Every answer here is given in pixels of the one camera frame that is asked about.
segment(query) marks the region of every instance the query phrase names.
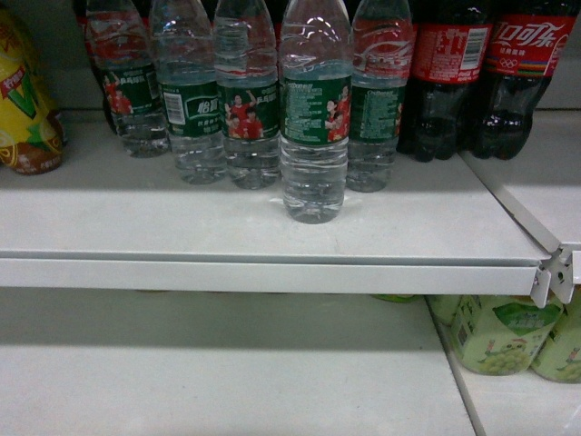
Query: shelf surface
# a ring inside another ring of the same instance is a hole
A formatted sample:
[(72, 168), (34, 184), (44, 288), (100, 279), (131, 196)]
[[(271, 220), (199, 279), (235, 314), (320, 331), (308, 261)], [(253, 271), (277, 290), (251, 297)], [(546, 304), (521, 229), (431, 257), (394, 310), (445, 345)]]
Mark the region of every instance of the shelf surface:
[(463, 154), (483, 183), (550, 253), (581, 250), (581, 111), (536, 112), (510, 161)]
[(501, 277), (529, 293), (548, 256), (459, 156), (399, 155), (388, 189), (348, 190), (338, 218), (308, 225), (285, 213), (280, 183), (192, 186), (169, 154), (125, 155), (104, 122), (70, 124), (69, 135), (51, 173), (0, 168), (0, 285), (491, 293)]
[(474, 435), (423, 301), (0, 290), (0, 433)]
[(476, 374), (451, 350), (449, 328), (438, 329), (477, 436), (581, 434), (580, 385), (548, 381), (532, 370), (501, 377)]

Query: water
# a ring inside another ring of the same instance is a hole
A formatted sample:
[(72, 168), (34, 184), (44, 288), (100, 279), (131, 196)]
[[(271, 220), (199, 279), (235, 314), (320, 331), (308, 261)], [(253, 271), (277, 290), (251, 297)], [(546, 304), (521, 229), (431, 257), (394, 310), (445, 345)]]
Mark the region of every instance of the water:
[(180, 177), (208, 184), (226, 175), (210, 20), (199, 2), (155, 0), (153, 59)]
[(396, 158), (414, 41), (407, 0), (363, 0), (353, 34), (347, 186), (372, 193), (387, 186)]
[(264, 2), (221, 1), (214, 44), (228, 173), (242, 189), (261, 189), (281, 175), (276, 41)]
[[(158, 70), (163, 86), (215, 84), (213, 69), (202, 69), (184, 62), (170, 73), (168, 66), (171, 64)], [(226, 176), (226, 156), (220, 131), (198, 137), (178, 136), (170, 131), (169, 136), (173, 161), (182, 180), (191, 184), (209, 184)]]
[[(383, 91), (405, 86), (405, 80), (366, 78), (353, 74), (353, 86)], [(391, 170), (396, 160), (398, 137), (380, 142), (359, 141), (353, 136), (349, 140), (349, 167), (347, 187), (353, 191), (373, 193), (385, 188), (391, 178)]]
[(347, 177), (353, 38), (342, 1), (290, 0), (281, 29), (281, 172), (287, 213), (325, 223)]
[[(349, 77), (351, 61), (329, 62), (303, 72), (289, 71), (291, 80)], [(287, 213), (301, 223), (326, 223), (343, 205), (349, 137), (322, 147), (298, 144), (281, 137), (283, 201)]]
[[(245, 79), (219, 78), (218, 84), (233, 88), (277, 86), (276, 74)], [(271, 138), (245, 140), (222, 135), (231, 180), (242, 189), (261, 189), (281, 177), (280, 133)]]
[[(137, 10), (130, 0), (89, 0), (87, 26), (124, 150), (131, 157), (164, 154), (169, 142), (147, 35)], [(127, 84), (127, 78), (139, 79), (139, 84), (131, 80)]]

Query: green label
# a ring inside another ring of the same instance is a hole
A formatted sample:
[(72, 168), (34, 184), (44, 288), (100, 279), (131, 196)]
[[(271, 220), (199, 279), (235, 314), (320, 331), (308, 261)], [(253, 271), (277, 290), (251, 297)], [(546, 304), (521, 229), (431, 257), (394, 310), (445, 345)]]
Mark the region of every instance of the green label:
[(518, 336), (524, 336), (552, 324), (561, 313), (561, 309), (554, 304), (539, 309), (516, 302), (495, 307), (493, 311), (498, 320)]
[(349, 136), (351, 78), (281, 81), (281, 133), (298, 144), (322, 146)]
[(208, 84), (160, 84), (168, 130), (197, 138), (220, 131), (218, 90)]
[(379, 143), (399, 136), (405, 86), (369, 89), (353, 86), (350, 137)]
[(279, 131), (278, 86), (255, 88), (218, 86), (224, 136), (257, 140)]
[(152, 64), (103, 71), (103, 89), (115, 114), (147, 114), (161, 105)]

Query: coca-cola bottle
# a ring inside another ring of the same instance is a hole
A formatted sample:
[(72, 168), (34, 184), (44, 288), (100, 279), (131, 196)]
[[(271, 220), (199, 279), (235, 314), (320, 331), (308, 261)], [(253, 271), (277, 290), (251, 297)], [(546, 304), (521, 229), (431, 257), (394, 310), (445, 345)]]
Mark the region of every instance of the coca-cola bottle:
[(580, 8), (581, 0), (503, 3), (467, 105), (464, 148), (505, 160), (520, 152)]
[(218, 5), (218, 0), (202, 0), (202, 6), (208, 15), (210, 23), (214, 21), (214, 14), (216, 13), (216, 6)]
[(489, 0), (422, 2), (399, 149), (418, 161), (449, 159), (457, 119), (476, 82), (492, 28)]

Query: light green label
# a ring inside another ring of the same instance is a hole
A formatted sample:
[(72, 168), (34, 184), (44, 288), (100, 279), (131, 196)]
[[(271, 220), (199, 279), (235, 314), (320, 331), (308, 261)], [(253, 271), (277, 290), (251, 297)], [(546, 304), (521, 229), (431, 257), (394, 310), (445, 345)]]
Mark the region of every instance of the light green label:
[(220, 131), (218, 90), (208, 84), (161, 84), (168, 130), (176, 136), (198, 138)]
[(147, 114), (161, 105), (152, 64), (103, 71), (103, 89), (114, 114)]
[(454, 351), (474, 372), (522, 372), (537, 355), (561, 311), (558, 302), (538, 309), (520, 297), (464, 295), (450, 328)]
[(249, 141), (272, 138), (279, 132), (276, 83), (255, 88), (218, 86), (224, 136)]
[(351, 78), (281, 81), (281, 133), (298, 144), (323, 146), (349, 136)]
[(581, 293), (573, 300), (548, 335), (532, 368), (555, 382), (581, 383)]
[(369, 89), (353, 86), (350, 137), (379, 143), (399, 136), (405, 86)]

